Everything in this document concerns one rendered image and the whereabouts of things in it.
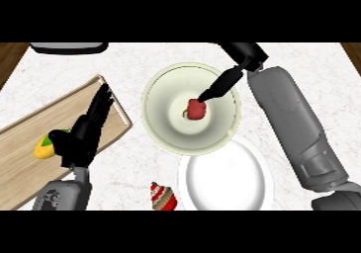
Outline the wooden cutting board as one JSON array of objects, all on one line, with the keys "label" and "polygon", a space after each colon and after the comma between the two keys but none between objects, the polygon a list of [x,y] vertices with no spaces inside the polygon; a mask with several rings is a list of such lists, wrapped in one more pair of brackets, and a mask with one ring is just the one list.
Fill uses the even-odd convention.
[{"label": "wooden cutting board", "polygon": [[61,158],[37,159],[34,148],[52,129],[71,128],[86,113],[104,77],[96,74],[71,92],[0,129],[0,210],[16,210],[49,181],[70,171]]}]

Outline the yellow and green mango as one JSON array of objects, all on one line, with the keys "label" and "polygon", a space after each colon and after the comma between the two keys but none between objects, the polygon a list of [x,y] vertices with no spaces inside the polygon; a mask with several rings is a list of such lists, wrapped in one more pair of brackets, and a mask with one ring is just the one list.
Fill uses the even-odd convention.
[{"label": "yellow and green mango", "polygon": [[61,140],[58,138],[49,137],[49,135],[45,134],[34,146],[34,157],[37,159],[47,159],[56,155],[61,148]]}]

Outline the red bell pepper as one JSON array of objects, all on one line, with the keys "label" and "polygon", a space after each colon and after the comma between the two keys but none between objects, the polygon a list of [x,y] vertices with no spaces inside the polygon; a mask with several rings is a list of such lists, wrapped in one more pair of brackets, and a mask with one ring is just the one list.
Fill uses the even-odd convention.
[{"label": "red bell pepper", "polygon": [[189,99],[186,108],[182,111],[182,116],[192,121],[201,120],[206,114],[206,104],[195,99]]}]

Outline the pale green bowl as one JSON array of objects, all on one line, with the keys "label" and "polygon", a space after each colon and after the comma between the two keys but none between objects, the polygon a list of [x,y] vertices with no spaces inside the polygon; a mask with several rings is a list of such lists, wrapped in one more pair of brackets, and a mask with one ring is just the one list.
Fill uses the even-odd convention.
[{"label": "pale green bowl", "polygon": [[219,149],[237,131],[241,102],[235,89],[204,102],[206,114],[189,120],[182,114],[220,75],[206,64],[185,62],[170,65],[152,77],[142,95],[142,121],[147,132],[169,151],[201,155]]}]

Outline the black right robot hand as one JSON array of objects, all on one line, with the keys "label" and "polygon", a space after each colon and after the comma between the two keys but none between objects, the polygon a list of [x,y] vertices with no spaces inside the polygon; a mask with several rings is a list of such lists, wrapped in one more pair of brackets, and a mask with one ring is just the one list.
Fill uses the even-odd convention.
[{"label": "black right robot hand", "polygon": [[209,88],[198,95],[198,103],[220,98],[241,79],[243,70],[254,72],[268,59],[268,54],[254,42],[219,42],[217,45],[237,65],[220,73]]}]

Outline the white plate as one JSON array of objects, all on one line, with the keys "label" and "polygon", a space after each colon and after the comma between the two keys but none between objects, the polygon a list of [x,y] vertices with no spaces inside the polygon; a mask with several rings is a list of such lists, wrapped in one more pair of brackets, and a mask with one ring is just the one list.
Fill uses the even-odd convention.
[{"label": "white plate", "polygon": [[213,152],[185,156],[179,194],[186,211],[268,211],[274,182],[265,157],[241,135]]}]

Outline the dark grey appliance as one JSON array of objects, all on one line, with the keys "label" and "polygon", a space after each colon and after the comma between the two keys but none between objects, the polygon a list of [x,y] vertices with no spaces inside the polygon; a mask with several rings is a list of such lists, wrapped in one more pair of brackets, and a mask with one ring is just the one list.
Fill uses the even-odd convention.
[{"label": "dark grey appliance", "polygon": [[108,48],[107,42],[31,42],[31,49],[45,54],[93,54]]}]

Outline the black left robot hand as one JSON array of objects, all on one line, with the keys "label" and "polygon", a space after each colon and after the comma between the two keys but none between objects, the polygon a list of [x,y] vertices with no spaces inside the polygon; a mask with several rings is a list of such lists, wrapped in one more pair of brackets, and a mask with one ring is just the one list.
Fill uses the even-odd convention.
[{"label": "black left robot hand", "polygon": [[55,154],[61,157],[61,167],[86,168],[89,166],[98,149],[101,129],[111,104],[111,91],[108,85],[102,84],[92,98],[86,114],[77,118],[70,132],[59,129],[49,132]]}]

